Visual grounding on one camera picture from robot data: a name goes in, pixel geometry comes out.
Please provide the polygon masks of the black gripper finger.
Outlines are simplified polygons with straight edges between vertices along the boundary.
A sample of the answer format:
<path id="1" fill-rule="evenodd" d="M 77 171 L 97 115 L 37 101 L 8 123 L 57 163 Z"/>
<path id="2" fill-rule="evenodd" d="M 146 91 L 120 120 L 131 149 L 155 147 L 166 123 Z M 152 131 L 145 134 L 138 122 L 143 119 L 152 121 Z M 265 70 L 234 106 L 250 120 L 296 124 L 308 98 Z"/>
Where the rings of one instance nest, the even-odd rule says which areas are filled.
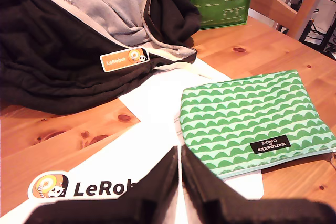
<path id="1" fill-rule="evenodd" d="M 248 223 L 246 199 L 216 177 L 185 145 L 182 180 L 202 223 Z"/>
<path id="2" fill-rule="evenodd" d="M 119 223 L 163 223 L 178 186 L 177 146 L 119 199 L 125 215 Z"/>

